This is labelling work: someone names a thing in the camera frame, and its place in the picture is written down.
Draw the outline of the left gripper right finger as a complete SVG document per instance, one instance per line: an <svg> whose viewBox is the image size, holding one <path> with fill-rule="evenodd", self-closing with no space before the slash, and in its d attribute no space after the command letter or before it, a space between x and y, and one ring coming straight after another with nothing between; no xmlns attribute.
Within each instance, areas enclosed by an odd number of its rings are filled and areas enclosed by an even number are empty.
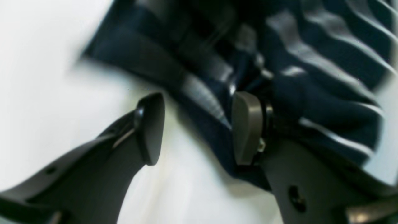
<svg viewBox="0 0 398 224"><path fill-rule="evenodd" d="M321 147L277 133L269 102L236 92L232 102L237 165L267 178L284 224L396 224L397 188Z"/></svg>

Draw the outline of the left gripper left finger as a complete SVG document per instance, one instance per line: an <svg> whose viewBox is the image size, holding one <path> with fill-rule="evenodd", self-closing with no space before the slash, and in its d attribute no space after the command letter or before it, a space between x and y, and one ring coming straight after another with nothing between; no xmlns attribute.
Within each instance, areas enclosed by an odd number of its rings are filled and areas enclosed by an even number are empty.
<svg viewBox="0 0 398 224"><path fill-rule="evenodd" d="M160 157L161 93L141 98L93 140L1 192L2 224L116 224L134 176Z"/></svg>

